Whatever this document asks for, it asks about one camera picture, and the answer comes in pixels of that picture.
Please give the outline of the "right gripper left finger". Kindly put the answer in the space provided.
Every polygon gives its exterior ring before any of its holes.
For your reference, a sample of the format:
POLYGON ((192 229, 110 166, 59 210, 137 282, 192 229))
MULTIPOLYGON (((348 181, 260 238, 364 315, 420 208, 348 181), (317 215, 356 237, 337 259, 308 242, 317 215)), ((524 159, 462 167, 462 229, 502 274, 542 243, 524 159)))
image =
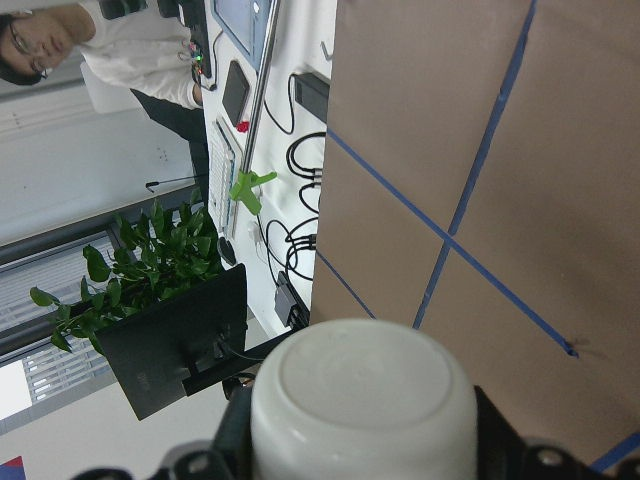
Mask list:
POLYGON ((252 479, 251 400, 251 386, 237 387, 213 440, 182 449, 148 479, 252 479))

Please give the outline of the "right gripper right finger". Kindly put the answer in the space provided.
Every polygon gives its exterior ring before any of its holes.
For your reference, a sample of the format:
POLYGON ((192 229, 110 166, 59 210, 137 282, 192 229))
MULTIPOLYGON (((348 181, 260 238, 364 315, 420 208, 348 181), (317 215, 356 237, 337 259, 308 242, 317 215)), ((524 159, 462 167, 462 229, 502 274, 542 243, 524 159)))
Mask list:
POLYGON ((529 445, 510 425, 483 389, 474 387, 477 403, 478 479, 637 479, 639 460, 622 461, 612 474, 605 459, 588 466, 566 450, 549 444, 529 445))

